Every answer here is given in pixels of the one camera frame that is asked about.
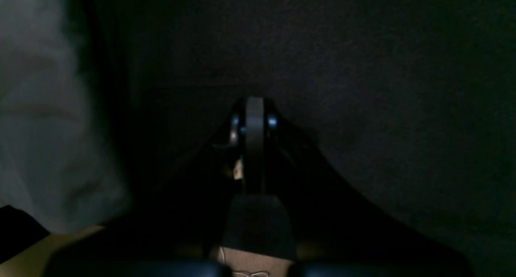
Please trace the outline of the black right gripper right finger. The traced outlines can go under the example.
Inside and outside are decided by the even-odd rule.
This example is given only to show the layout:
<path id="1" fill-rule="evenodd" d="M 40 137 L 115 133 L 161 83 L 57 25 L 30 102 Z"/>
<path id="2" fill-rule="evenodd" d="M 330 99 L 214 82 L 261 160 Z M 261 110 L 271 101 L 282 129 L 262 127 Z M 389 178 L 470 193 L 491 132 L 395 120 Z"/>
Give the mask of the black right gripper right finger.
<path id="1" fill-rule="evenodd" d="M 254 99 L 254 188 L 282 201 L 294 235 L 332 259 L 367 265 L 459 265 L 460 254 L 356 191 L 267 98 Z"/>

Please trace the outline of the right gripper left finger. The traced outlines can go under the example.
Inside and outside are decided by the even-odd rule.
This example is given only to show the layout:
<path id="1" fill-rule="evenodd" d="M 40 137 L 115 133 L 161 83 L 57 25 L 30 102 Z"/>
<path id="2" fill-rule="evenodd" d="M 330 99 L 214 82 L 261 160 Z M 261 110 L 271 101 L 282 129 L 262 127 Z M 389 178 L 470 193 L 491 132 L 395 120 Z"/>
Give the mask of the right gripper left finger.
<path id="1" fill-rule="evenodd" d="M 210 259 L 221 242 L 243 156 L 250 98 L 238 100 L 223 126 L 134 212 L 102 231 L 102 256 L 123 260 Z"/>

